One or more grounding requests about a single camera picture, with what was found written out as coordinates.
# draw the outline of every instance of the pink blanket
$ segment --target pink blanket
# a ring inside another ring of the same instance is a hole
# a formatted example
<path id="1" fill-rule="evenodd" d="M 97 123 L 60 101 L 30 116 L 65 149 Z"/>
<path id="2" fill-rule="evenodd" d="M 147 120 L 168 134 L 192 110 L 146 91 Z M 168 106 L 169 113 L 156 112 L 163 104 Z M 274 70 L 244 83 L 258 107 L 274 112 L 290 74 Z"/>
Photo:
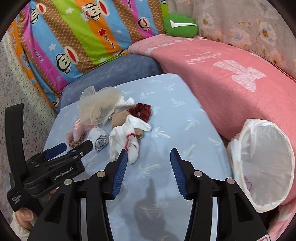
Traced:
<path id="1" fill-rule="evenodd" d="M 204 38 L 153 36 L 134 43 L 130 53 L 151 56 L 165 73 L 178 74 L 202 104 L 219 134 L 238 134 L 245 120 L 278 125 L 296 150 L 296 83 L 263 58 Z M 269 229 L 276 240 L 296 212 L 296 183 Z"/>

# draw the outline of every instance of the floral fabric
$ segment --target floral fabric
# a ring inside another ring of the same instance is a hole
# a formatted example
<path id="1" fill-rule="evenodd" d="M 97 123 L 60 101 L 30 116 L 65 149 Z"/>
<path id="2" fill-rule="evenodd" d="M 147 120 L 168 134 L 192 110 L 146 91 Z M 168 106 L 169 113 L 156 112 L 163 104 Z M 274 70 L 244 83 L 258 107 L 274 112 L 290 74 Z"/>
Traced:
<path id="1" fill-rule="evenodd" d="M 197 21 L 199 35 L 257 54 L 296 78 L 296 39 L 267 0 L 168 0 Z"/>

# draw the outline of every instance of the speckled wall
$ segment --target speckled wall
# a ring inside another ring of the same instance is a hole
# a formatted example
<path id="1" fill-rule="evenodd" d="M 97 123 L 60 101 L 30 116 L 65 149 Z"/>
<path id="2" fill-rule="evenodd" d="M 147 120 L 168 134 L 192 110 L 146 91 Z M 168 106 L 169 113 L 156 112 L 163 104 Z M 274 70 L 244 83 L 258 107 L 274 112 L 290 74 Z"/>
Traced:
<path id="1" fill-rule="evenodd" d="M 6 199 L 5 179 L 9 172 L 4 132 L 4 110 L 24 103 L 24 153 L 26 159 L 43 150 L 55 119 L 54 111 L 33 86 L 11 48 L 8 36 L 0 43 L 0 209 L 8 221 L 12 210 Z"/>

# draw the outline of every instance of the red scrunchie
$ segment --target red scrunchie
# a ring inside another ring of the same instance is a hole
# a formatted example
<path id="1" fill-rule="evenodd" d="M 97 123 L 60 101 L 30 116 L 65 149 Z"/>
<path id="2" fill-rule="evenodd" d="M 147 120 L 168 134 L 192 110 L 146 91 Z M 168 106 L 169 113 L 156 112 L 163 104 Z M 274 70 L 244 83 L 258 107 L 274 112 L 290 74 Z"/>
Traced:
<path id="1" fill-rule="evenodd" d="M 151 115 L 151 105 L 138 103 L 128 110 L 131 115 L 147 122 Z"/>

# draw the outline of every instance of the rolled sock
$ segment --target rolled sock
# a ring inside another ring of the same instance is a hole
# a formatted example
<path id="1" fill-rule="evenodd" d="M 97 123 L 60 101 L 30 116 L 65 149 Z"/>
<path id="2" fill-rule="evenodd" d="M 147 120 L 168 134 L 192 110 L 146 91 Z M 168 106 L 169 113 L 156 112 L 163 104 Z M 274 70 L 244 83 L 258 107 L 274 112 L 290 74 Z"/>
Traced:
<path id="1" fill-rule="evenodd" d="M 96 151 L 102 150 L 109 143 L 108 133 L 97 126 L 90 130 L 88 139 L 92 141 Z"/>

